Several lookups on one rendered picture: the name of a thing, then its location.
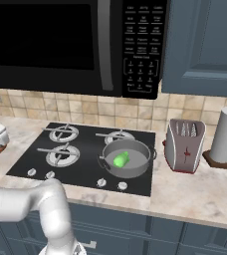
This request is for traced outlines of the green corn cob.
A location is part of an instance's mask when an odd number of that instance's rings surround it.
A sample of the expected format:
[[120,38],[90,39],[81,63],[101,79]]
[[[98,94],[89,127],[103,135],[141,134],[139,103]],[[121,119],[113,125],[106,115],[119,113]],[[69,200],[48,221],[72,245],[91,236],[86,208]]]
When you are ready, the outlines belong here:
[[129,154],[127,151],[124,151],[118,154],[113,159],[113,165],[116,167],[124,167],[129,162]]

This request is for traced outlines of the grey metal pot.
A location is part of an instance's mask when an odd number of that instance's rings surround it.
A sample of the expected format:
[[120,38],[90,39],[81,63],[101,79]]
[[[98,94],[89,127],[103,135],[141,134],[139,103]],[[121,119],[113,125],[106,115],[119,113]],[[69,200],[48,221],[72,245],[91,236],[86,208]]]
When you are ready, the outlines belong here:
[[[114,165],[114,159],[120,156],[124,166]],[[98,163],[101,168],[120,178],[135,178],[144,174],[156,159],[156,150],[136,139],[115,140],[105,146]]]

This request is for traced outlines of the black gas hob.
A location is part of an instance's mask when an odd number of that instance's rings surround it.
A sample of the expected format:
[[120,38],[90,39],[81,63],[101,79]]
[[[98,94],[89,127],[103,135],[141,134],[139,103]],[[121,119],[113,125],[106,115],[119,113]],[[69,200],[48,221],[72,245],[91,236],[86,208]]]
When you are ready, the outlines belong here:
[[[116,177],[100,167],[98,156],[106,145],[119,139],[136,139],[145,145],[155,145],[153,132],[50,123],[8,173],[45,180],[46,174],[54,171],[55,178],[64,184],[148,196],[151,193],[153,163],[144,174],[135,178]],[[31,168],[37,170],[34,176],[28,175]],[[101,178],[107,184],[98,187]],[[126,190],[117,187],[121,181],[127,183]]]

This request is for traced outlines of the blue drawer front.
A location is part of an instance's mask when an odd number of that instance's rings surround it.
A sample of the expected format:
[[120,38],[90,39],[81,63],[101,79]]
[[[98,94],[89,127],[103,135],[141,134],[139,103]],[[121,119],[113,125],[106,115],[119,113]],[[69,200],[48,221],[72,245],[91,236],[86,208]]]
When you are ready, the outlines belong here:
[[38,255],[46,245],[38,212],[19,222],[0,222],[0,255]]
[[77,239],[97,241],[96,249],[86,248],[88,255],[147,255],[147,216],[75,203],[69,206]]
[[227,255],[227,229],[146,217],[149,255]]

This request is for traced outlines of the black microwave oven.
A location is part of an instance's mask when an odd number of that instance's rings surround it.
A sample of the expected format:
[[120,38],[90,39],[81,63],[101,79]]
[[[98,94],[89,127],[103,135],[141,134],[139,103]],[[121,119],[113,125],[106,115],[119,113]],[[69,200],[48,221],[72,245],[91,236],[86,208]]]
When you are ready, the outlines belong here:
[[0,89],[154,100],[170,0],[111,0],[113,90],[102,86],[98,0],[0,0]]

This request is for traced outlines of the silver and red toaster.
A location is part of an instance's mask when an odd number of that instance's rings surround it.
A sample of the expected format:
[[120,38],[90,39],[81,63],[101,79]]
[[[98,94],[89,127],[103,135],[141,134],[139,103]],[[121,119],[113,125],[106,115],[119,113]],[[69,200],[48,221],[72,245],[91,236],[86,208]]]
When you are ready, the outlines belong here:
[[205,138],[204,122],[171,119],[164,145],[164,156],[172,171],[193,174],[200,162]]

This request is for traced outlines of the blue wall cupboard door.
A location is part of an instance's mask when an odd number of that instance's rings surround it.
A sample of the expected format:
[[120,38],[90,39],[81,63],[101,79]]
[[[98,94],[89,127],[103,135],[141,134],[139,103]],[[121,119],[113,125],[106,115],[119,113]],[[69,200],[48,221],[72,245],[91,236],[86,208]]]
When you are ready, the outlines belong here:
[[162,90],[227,98],[227,0],[171,0]]

